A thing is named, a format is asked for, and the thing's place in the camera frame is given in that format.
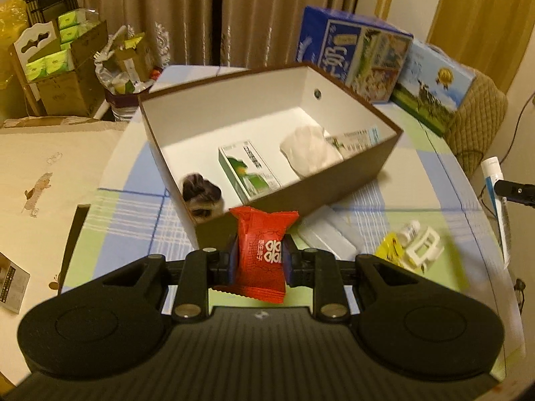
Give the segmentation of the clear plastic case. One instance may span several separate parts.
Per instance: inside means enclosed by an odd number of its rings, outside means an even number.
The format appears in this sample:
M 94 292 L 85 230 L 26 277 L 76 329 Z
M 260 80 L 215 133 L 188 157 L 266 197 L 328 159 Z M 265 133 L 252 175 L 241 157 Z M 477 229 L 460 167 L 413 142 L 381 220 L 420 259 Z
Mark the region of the clear plastic case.
M 308 247 L 325 250 L 340 261 L 352 262 L 364 252 L 358 229 L 331 207 L 323 206 L 305 217 L 298 226 L 298 235 Z

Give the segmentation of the red snack packet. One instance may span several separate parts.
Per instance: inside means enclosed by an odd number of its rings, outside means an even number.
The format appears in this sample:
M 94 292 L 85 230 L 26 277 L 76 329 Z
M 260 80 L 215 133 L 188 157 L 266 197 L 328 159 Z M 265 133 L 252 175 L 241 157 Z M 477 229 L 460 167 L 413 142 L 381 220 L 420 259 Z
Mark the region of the red snack packet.
M 218 291 L 280 304 L 286 296 L 282 240 L 297 222 L 297 211 L 266 213 L 254 207 L 230 211 L 238 220 L 238 268 L 232 285 Z

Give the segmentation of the dark purple scrunchie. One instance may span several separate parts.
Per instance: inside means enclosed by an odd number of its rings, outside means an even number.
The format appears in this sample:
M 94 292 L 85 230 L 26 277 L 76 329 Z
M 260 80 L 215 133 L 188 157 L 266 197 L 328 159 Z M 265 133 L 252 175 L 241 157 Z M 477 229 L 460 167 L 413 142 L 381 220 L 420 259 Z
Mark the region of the dark purple scrunchie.
M 197 222 L 206 222 L 223 214 L 224 200 L 220 188 L 198 173 L 182 179 L 181 194 L 188 211 Z

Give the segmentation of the green white medicine box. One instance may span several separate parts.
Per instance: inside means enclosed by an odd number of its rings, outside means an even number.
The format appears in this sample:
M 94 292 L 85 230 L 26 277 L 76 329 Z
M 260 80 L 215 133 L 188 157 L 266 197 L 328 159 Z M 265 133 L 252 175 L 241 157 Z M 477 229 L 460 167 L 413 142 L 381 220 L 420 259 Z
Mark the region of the green white medicine box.
M 281 189 L 279 180 L 249 140 L 219 147 L 218 159 L 243 204 Z

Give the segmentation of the white hair claw clip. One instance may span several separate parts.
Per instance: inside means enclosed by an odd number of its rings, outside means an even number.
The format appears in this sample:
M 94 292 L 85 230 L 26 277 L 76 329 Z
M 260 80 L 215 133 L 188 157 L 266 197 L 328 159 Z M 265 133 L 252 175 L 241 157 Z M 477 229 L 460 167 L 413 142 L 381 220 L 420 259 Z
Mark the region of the white hair claw clip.
M 441 236 L 428 226 L 406 247 L 402 262 L 410 271 L 426 273 L 443 251 Z

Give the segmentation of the small white medicine box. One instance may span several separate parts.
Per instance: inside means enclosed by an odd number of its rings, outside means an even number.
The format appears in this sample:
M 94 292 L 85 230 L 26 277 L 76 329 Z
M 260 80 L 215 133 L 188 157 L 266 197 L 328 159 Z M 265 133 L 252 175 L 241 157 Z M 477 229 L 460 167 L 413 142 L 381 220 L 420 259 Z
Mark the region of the small white medicine box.
M 354 156 L 380 141 L 380 132 L 376 127 L 359 129 L 337 136 L 328 136 L 326 140 L 333 145 L 343 157 Z

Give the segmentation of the yellow snack packet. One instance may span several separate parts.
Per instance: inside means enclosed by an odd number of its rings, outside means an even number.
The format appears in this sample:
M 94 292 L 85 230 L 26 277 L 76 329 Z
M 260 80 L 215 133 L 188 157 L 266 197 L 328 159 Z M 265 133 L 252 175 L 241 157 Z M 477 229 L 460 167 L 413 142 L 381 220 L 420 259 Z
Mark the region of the yellow snack packet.
M 397 233 L 388 233 L 376 248 L 374 255 L 396 266 L 409 269 L 406 251 L 401 245 Z

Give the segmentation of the small white bottle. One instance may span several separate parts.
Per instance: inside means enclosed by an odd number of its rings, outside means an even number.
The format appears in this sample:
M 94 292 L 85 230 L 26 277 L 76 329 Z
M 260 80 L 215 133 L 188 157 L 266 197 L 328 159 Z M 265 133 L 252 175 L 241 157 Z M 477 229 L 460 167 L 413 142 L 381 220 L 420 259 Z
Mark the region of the small white bottle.
M 397 241 L 402 248 L 409 246 L 420 233 L 421 224 L 418 220 L 411 220 L 396 232 Z

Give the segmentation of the quilted beige chair cushion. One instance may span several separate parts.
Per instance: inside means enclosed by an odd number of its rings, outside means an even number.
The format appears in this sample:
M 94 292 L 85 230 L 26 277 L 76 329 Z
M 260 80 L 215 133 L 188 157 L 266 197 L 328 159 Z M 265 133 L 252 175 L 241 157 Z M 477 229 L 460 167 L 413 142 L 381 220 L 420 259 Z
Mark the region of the quilted beige chair cushion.
M 508 111 L 508 99 L 494 81 L 477 70 L 444 140 L 471 178 L 493 143 Z

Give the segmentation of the brown cardboard storage box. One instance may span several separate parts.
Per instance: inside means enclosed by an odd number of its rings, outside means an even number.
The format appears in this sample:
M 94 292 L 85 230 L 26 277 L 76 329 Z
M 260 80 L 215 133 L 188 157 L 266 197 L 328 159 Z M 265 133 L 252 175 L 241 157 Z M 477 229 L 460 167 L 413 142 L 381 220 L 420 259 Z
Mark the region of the brown cardboard storage box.
M 152 155 L 194 248 L 225 248 L 237 232 L 227 211 L 209 220 L 194 218 L 181 194 L 181 180 L 199 173 L 222 193 L 225 209 L 241 200 L 219 163 L 219 149 L 249 141 L 281 188 L 252 201 L 265 212 L 297 211 L 307 216 L 374 180 L 403 131 L 343 83 L 309 63 L 292 63 L 222 74 L 150 92 L 140 112 Z M 280 151 L 295 129 L 315 125 L 329 135 L 376 127 L 371 148 L 299 177 Z

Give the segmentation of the cow picture milk box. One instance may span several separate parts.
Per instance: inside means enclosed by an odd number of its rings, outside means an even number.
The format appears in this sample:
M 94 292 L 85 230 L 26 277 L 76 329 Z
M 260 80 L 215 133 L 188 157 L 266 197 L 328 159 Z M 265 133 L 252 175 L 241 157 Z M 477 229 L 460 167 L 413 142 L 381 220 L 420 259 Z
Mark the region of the cow picture milk box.
M 414 39 L 390 101 L 441 137 L 474 79 L 473 70 L 442 50 Z

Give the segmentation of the beige embroidered mat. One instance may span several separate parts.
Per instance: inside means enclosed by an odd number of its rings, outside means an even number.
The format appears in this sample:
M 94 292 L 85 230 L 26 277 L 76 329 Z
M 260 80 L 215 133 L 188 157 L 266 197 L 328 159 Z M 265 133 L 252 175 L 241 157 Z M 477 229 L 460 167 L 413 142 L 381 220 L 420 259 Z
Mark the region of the beige embroidered mat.
M 76 208 L 89 203 L 126 126 L 96 121 L 1 131 L 1 252 L 27 271 L 21 309 L 1 310 L 1 373 L 29 373 L 16 334 L 29 309 L 54 296 Z

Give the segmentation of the small photo box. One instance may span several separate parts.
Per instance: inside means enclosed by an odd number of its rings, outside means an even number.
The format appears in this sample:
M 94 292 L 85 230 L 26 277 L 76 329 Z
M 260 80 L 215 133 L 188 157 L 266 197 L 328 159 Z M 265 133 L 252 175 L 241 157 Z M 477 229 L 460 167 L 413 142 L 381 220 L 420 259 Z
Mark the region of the small photo box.
M 0 268 L 1 306 L 18 314 L 30 281 L 30 274 L 4 254 L 0 255 Z

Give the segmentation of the blue milk carton box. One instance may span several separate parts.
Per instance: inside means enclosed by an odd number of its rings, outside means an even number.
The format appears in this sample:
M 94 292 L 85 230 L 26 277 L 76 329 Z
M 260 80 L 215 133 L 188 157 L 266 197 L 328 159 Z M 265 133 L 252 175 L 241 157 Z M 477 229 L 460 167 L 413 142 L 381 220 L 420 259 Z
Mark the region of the blue milk carton box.
M 307 6 L 296 60 L 308 61 L 371 103 L 390 100 L 414 36 L 376 17 Z

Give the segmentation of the cardboard box with tissue packs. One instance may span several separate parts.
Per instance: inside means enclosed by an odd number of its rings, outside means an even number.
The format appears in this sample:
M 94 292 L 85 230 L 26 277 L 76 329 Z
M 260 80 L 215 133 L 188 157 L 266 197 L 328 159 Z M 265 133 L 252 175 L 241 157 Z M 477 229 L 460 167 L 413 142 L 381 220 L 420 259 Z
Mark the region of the cardboard box with tissue packs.
M 107 40 L 107 23 L 93 9 L 25 28 L 8 55 L 29 114 L 93 117 L 104 101 L 93 55 Z

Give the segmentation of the brown curtains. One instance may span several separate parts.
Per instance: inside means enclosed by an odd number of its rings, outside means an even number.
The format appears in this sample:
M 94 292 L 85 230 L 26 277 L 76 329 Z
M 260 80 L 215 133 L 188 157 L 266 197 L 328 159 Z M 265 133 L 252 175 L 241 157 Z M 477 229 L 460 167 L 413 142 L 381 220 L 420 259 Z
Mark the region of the brown curtains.
M 77 0 L 111 33 L 144 33 L 156 62 L 258 68 L 294 61 L 304 10 L 357 0 Z

